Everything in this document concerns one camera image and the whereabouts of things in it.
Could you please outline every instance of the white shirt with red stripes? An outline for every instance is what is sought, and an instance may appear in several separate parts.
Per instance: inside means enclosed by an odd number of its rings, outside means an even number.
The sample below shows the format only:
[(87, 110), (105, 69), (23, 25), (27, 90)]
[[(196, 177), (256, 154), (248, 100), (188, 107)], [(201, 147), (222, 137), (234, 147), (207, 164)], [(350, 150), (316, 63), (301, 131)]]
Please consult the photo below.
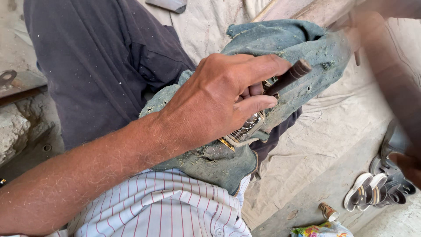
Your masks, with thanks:
[(66, 230), (49, 236), (244, 237), (243, 178), (236, 197), (178, 169), (145, 170), (89, 203)]

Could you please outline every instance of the leg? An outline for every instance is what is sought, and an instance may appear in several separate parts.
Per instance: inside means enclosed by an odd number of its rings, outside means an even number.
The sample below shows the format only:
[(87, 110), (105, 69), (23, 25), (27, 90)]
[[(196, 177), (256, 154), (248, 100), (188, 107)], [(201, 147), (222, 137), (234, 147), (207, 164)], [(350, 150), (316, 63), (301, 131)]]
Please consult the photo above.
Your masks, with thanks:
[[(271, 150), (273, 150), (279, 142), (279, 137), (287, 131), (288, 128), (292, 127), (295, 124), (295, 121), (303, 113), (301, 108), (291, 114), (287, 120), (283, 121), (278, 126), (274, 127), (270, 132), (269, 139), (263, 143), (261, 141), (256, 141), (250, 144), (250, 149), (257, 152), (258, 155), (258, 167), (264, 161)], [(250, 180), (253, 179), (257, 170), (251, 174)]]
[(136, 0), (26, 0), (24, 13), (67, 150), (137, 119), (145, 90), (195, 67)]

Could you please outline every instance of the shoe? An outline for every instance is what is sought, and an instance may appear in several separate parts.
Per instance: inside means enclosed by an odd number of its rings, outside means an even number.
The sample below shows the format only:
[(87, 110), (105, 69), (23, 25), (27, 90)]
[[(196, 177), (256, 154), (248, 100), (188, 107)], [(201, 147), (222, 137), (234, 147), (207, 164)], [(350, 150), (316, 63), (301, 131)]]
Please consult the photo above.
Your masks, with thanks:
[(363, 206), (371, 202), (373, 190), (370, 187), (370, 183), (372, 180), (373, 176), (370, 173), (358, 176), (354, 186), (345, 196), (344, 207), (347, 211), (352, 212), (355, 206)]
[(367, 191), (367, 199), (371, 199), (371, 202), (367, 202), (362, 206), (358, 205), (357, 208), (360, 211), (365, 211), (369, 206), (381, 203), (386, 199), (386, 181), (387, 176), (384, 173), (377, 174), (373, 177), (373, 180), (370, 182), (370, 186), (368, 187), (368, 189), (371, 189), (371, 192)]

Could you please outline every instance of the dusty rag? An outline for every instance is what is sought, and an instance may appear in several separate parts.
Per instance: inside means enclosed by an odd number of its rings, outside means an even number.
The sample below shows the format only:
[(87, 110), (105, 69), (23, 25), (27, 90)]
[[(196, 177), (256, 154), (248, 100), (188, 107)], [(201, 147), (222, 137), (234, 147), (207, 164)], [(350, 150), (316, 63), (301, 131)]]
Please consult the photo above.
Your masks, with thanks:
[[(221, 53), (226, 55), (276, 54), (291, 63), (308, 60), (313, 71), (279, 92), (278, 105), (266, 110), (266, 122), (250, 141), (267, 140), (273, 127), (280, 124), (304, 103), (342, 77), (351, 50), (343, 32), (327, 33), (314, 23), (293, 19), (231, 25), (227, 34), (232, 41)], [(177, 84), (160, 90), (141, 111), (139, 117), (165, 107), (175, 92), (193, 74), (184, 71)], [(257, 169), (257, 154), (245, 142), (235, 152), (215, 140), (200, 148), (162, 162), (152, 169), (179, 168), (187, 175), (218, 185), (236, 195), (243, 177)]]

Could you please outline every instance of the forearm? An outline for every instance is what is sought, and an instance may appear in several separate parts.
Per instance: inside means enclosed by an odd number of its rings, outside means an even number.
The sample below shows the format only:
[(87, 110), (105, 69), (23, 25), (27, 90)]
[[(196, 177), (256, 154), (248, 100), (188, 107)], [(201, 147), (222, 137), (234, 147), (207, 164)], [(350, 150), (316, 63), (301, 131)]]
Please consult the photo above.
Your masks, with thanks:
[(0, 234), (50, 234), (104, 191), (182, 154), (170, 129), (152, 113), (24, 173), (0, 189)]

